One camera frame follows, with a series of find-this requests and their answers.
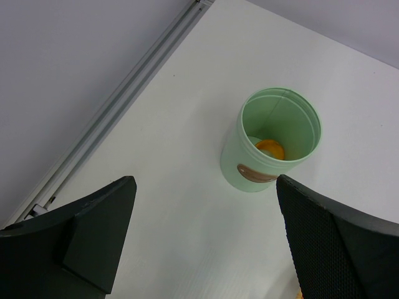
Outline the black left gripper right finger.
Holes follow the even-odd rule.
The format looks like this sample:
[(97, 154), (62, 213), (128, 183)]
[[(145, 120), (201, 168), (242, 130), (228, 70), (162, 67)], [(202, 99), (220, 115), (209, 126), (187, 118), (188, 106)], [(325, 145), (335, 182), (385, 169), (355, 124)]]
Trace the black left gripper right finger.
[(398, 224), (276, 181), (303, 298), (398, 298)]

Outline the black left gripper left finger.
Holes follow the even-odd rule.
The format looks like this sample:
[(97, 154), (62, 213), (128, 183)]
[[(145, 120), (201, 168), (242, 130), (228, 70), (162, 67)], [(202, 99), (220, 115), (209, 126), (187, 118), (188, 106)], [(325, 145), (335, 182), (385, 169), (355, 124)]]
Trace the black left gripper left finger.
[(1, 230), (1, 298), (105, 298), (112, 292), (137, 184), (98, 191)]

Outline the orange round food slice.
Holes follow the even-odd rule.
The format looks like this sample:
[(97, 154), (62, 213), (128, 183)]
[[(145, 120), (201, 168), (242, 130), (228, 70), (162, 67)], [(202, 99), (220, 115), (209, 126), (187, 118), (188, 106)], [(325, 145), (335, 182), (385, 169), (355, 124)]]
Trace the orange round food slice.
[(283, 146), (275, 140), (261, 140), (255, 144), (255, 147), (260, 150), (269, 150), (274, 156), (269, 156), (274, 159), (285, 160), (285, 151)]

